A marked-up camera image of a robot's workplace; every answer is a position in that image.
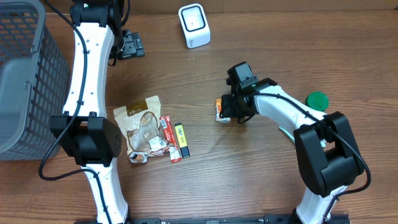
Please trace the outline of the yellow highlighter pen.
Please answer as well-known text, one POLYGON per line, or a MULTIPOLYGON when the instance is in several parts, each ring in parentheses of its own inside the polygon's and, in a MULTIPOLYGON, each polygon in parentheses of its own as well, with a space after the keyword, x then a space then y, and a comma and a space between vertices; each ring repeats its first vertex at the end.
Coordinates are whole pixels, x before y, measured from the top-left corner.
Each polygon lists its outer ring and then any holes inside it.
POLYGON ((185 136, 185 131, 181 123, 175 124, 175 131, 177 134, 178 144, 180 146, 180 151, 183 159, 190 157, 190 152, 188 149, 187 139, 185 136))

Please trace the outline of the brown cookie snack bag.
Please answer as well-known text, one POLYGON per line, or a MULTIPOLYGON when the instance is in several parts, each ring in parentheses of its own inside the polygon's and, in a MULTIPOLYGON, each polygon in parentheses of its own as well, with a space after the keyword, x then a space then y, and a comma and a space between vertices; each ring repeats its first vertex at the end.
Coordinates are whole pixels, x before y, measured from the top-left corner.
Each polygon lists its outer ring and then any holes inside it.
POLYGON ((132 163, 146 163, 150 157, 170 153, 169 143, 160 135, 160 111, 157 95, 113 110, 132 163))

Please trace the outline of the red snack stick packet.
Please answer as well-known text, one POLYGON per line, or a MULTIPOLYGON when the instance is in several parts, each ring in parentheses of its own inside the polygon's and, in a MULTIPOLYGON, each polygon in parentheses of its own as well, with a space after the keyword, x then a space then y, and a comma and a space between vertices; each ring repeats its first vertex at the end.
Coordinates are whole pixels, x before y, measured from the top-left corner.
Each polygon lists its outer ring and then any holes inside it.
POLYGON ((163 129, 165 139, 167 140, 168 146, 169 146, 169 154, 170 154, 170 159, 172 163, 175 162, 180 162, 182 160, 182 157, 178 151, 177 147, 177 142, 174 136, 174 132, 172 130, 172 124, 170 121, 169 116, 162 116, 159 119, 160 125, 163 129))

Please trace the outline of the green lid spice jar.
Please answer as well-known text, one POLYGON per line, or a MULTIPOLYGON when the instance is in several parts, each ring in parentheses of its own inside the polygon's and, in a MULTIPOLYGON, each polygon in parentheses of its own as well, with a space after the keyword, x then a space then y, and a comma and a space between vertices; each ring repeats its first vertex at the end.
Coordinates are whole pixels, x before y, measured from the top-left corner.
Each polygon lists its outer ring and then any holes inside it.
POLYGON ((306 97, 305 105, 317 111, 325 111, 329 106, 329 99, 323 92, 314 91, 306 97))

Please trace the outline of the teal wet wipes packet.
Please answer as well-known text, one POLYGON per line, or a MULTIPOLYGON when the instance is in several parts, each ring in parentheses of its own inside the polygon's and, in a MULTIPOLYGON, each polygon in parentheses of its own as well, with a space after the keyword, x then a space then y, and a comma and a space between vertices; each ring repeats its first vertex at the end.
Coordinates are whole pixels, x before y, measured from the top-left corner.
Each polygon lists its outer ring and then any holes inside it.
POLYGON ((295 143, 295 138, 292 134, 290 134, 286 129, 284 129, 282 126, 279 126, 279 129, 288 137, 290 140, 295 143))

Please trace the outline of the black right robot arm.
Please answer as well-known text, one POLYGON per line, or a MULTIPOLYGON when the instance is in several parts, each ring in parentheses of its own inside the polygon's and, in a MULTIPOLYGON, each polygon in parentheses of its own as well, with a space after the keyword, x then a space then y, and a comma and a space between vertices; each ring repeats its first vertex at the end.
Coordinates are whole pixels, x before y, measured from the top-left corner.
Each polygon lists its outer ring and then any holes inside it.
POLYGON ((360 155, 347 117, 311 109, 286 94, 270 78, 259 80, 247 62, 227 71, 229 94, 221 97, 221 118, 245 123, 259 114, 276 122, 293 137, 298 169, 306 185, 290 214, 265 215, 264 223, 349 223, 332 212, 343 195, 368 188, 371 173, 360 155))

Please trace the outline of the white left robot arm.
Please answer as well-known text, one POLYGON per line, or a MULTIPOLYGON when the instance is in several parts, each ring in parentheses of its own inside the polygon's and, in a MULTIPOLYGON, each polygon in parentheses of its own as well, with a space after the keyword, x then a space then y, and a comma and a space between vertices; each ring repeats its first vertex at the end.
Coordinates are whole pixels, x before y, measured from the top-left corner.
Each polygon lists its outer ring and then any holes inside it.
POLYGON ((50 130, 54 145, 80 168, 54 179, 86 175, 97 209, 94 223, 132 223, 117 169, 123 136, 107 119, 105 103, 108 67, 145 55, 139 33, 123 29, 130 7, 121 0, 74 1, 66 19, 75 38, 72 80, 62 113, 50 119, 50 130))

